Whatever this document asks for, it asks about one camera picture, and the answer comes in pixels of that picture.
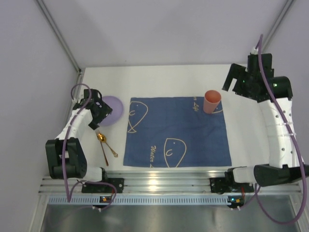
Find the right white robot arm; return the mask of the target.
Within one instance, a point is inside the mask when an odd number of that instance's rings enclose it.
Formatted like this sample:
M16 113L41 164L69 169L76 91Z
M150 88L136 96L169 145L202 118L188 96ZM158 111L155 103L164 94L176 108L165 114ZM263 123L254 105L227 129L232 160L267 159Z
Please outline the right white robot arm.
M293 92L286 76L274 76L272 55L250 53L247 66L231 64L223 90L233 91L258 103L264 118L269 145L269 162L255 166L230 168L225 179L231 186L258 184L261 187L305 180L309 167L297 156L292 118Z

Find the orange plastic cup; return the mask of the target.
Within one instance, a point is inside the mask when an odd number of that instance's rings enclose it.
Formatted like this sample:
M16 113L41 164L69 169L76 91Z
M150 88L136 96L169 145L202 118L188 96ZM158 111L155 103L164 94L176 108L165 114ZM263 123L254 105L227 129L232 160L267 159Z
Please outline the orange plastic cup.
M208 90L204 95L203 111L212 114L221 101L221 94L216 90Z

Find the purple plastic plate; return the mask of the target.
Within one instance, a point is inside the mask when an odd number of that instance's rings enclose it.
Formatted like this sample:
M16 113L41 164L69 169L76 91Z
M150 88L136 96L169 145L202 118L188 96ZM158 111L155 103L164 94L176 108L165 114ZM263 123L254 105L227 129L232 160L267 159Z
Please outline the purple plastic plate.
M103 96L102 100L112 108L112 112L100 123L100 126L107 127L115 124L122 117L124 106L122 101L115 96Z

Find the blue embroidered cloth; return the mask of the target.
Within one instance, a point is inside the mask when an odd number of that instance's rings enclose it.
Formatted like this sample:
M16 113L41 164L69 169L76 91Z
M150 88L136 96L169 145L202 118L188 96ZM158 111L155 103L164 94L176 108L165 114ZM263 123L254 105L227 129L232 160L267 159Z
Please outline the blue embroidered cloth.
M203 97L131 98L123 165L231 166L223 107L206 114L203 103Z

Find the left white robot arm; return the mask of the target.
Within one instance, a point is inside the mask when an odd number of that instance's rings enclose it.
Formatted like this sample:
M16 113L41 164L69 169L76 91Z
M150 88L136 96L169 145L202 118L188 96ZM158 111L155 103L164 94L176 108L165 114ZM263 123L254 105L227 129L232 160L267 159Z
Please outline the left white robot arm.
M87 163L80 139L86 129L96 130L112 112L96 89L84 89L84 97L74 105L62 132L45 144L49 175L52 179L76 178L90 182L104 179L104 169Z

